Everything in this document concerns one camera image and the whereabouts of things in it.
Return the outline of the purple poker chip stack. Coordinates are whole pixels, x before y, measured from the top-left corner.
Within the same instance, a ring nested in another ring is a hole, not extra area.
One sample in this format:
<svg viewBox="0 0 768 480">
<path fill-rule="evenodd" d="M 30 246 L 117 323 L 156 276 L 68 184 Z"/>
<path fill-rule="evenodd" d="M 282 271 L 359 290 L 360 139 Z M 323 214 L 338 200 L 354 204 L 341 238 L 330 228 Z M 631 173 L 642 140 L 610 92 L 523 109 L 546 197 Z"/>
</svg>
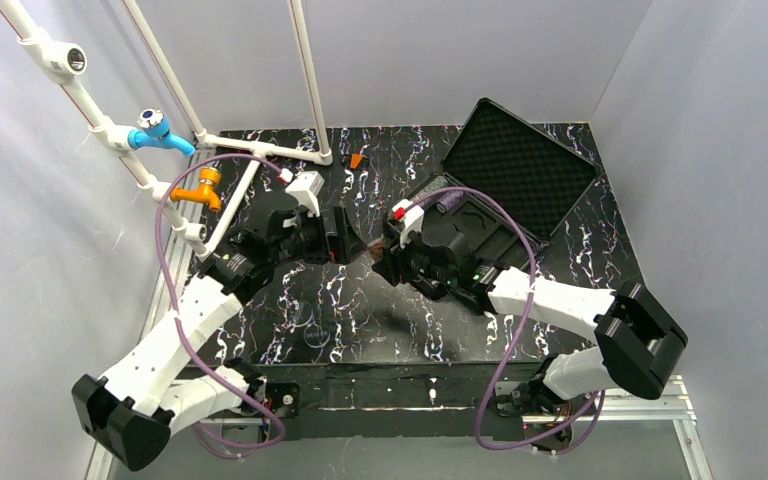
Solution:
<svg viewBox="0 0 768 480">
<path fill-rule="evenodd" d="M 463 197 L 464 192 L 455 190 L 441 195 L 434 203 L 435 208 L 442 214 L 452 210 Z"/>
</svg>

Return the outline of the clear acrylic button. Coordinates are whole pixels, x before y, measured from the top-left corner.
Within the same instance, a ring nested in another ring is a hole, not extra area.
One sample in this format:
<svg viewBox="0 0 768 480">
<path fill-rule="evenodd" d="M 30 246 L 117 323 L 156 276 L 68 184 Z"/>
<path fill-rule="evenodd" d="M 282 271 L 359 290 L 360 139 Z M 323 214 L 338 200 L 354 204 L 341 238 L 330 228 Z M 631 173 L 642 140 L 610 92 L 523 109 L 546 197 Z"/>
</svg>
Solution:
<svg viewBox="0 0 768 480">
<path fill-rule="evenodd" d="M 314 320 L 314 308 L 305 301 L 294 301 L 287 308 L 291 329 L 304 328 Z"/>
</svg>

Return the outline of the black poker set case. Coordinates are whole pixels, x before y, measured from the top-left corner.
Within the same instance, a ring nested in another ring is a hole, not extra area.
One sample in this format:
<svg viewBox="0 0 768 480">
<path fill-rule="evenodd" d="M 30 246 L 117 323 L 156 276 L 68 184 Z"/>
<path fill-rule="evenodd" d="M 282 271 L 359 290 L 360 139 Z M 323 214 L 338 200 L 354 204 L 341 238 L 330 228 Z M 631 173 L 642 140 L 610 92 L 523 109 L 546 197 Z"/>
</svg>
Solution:
<svg viewBox="0 0 768 480">
<path fill-rule="evenodd" d="M 485 193 L 518 223 L 529 243 L 492 207 L 473 195 L 442 214 L 429 201 L 424 223 L 451 222 L 480 259 L 526 270 L 530 253 L 547 246 L 601 174 L 600 167 L 497 102 L 481 98 L 435 175 L 448 185 Z M 428 181 L 408 194 L 408 199 Z"/>
</svg>

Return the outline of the orange grey poker chip stack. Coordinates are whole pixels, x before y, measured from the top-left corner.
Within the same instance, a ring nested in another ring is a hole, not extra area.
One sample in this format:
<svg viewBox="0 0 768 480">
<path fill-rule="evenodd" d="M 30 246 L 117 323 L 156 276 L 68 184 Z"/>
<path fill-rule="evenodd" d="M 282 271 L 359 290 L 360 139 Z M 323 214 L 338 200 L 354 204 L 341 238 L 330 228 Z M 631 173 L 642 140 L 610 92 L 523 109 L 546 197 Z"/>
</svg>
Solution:
<svg viewBox="0 0 768 480">
<path fill-rule="evenodd" d="M 366 250 L 373 262 L 380 262 L 388 254 L 389 242 L 383 238 L 376 239 L 367 245 Z"/>
</svg>

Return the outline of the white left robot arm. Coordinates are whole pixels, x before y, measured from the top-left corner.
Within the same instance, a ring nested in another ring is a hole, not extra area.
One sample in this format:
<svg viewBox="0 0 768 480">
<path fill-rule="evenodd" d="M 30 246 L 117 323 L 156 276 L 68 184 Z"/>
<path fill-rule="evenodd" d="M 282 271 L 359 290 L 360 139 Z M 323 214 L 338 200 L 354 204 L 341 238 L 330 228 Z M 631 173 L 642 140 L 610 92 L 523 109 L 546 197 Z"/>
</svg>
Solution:
<svg viewBox="0 0 768 480">
<path fill-rule="evenodd" d="M 245 403 L 256 408 L 251 394 L 264 380 L 241 361 L 173 382 L 191 363 L 190 354 L 271 283 L 278 267 L 296 261 L 346 265 L 365 249 L 344 207 L 322 214 L 286 192 L 263 195 L 131 352 L 100 377 L 85 374 L 75 382 L 71 395 L 82 429 L 139 471 L 181 429 Z"/>
</svg>

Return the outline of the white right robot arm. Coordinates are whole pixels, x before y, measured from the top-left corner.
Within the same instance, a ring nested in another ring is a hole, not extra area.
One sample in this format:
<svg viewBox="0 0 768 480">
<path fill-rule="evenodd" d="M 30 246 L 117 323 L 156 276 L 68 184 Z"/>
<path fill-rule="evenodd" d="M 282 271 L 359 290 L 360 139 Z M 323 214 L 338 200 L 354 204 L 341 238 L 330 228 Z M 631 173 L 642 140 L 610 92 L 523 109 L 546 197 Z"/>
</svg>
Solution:
<svg viewBox="0 0 768 480">
<path fill-rule="evenodd" d="M 593 289 L 532 278 L 480 258 L 452 225 L 386 238 L 373 257 L 373 271 L 393 286 L 410 284 L 432 300 L 452 297 L 476 313 L 523 314 L 591 342 L 586 350 L 543 362 L 524 394 L 533 401 L 558 404 L 613 388 L 656 400 L 688 343 L 644 285 Z"/>
</svg>

